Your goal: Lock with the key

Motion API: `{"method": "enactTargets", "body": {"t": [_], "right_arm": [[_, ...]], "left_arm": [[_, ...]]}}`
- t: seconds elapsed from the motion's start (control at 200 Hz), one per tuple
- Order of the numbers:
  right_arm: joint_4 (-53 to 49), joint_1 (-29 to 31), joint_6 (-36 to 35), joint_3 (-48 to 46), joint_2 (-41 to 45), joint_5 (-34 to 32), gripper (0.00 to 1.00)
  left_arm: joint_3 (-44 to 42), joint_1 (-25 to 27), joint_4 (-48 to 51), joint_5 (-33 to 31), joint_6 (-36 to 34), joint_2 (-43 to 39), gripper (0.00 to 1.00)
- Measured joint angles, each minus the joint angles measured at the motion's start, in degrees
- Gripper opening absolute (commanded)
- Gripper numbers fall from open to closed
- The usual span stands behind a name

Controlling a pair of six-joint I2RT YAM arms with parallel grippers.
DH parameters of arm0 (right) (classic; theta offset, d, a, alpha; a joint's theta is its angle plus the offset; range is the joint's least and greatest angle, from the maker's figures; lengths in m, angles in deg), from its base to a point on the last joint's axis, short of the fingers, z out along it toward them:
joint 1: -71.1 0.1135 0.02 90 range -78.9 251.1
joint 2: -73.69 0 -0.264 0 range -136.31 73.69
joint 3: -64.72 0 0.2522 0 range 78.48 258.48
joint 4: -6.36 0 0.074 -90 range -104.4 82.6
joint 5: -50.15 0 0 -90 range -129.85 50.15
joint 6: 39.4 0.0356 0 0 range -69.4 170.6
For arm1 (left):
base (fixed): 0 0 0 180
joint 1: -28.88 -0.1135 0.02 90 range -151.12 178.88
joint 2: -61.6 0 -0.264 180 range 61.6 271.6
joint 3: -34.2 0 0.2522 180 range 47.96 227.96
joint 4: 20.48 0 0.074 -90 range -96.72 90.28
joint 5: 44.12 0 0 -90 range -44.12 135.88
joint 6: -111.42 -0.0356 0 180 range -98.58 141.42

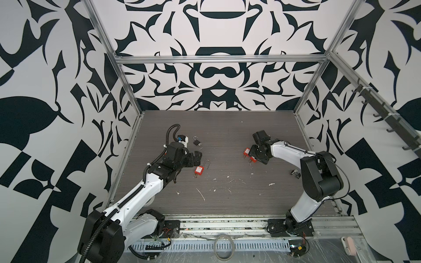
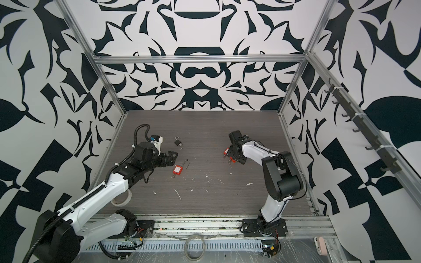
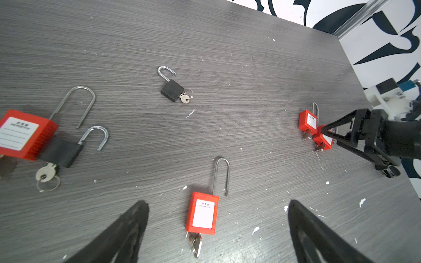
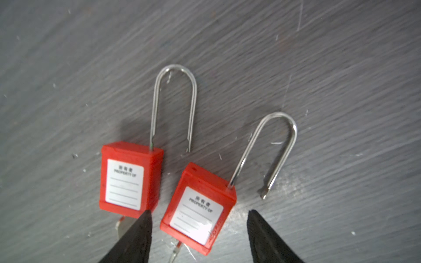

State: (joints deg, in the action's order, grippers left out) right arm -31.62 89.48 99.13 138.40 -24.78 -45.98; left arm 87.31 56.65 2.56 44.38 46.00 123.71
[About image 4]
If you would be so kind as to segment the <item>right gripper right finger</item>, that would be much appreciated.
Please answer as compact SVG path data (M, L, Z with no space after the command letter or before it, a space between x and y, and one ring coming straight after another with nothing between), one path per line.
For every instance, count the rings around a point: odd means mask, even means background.
M250 210L247 231L254 263L303 263L256 210Z

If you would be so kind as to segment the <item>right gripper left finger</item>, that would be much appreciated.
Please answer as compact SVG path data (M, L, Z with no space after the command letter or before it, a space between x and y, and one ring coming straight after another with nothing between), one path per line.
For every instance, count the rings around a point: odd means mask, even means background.
M148 263L151 241L152 215L146 210L99 262Z

